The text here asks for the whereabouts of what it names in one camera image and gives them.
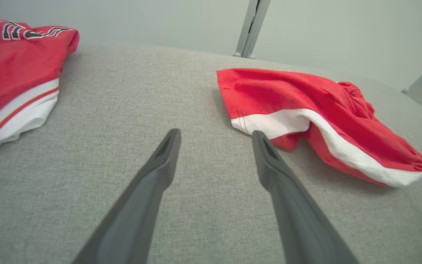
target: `metal frame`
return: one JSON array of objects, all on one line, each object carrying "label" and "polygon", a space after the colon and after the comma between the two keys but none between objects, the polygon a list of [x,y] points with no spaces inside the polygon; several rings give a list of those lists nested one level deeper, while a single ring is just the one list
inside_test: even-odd
[{"label": "metal frame", "polygon": [[235,57],[255,59],[252,55],[271,0],[249,0]]}]

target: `folded jersey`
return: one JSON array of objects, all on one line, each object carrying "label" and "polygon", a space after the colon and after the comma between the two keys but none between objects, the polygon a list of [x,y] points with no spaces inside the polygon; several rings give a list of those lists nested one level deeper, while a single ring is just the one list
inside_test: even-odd
[{"label": "folded jersey", "polygon": [[0,145],[44,124],[58,98],[63,61],[78,42],[72,28],[0,18]]},{"label": "folded jersey", "polygon": [[350,82],[286,71],[218,71],[232,126],[263,131],[292,151],[300,136],[321,159],[368,182],[402,187],[422,178],[422,155],[374,117]]}]

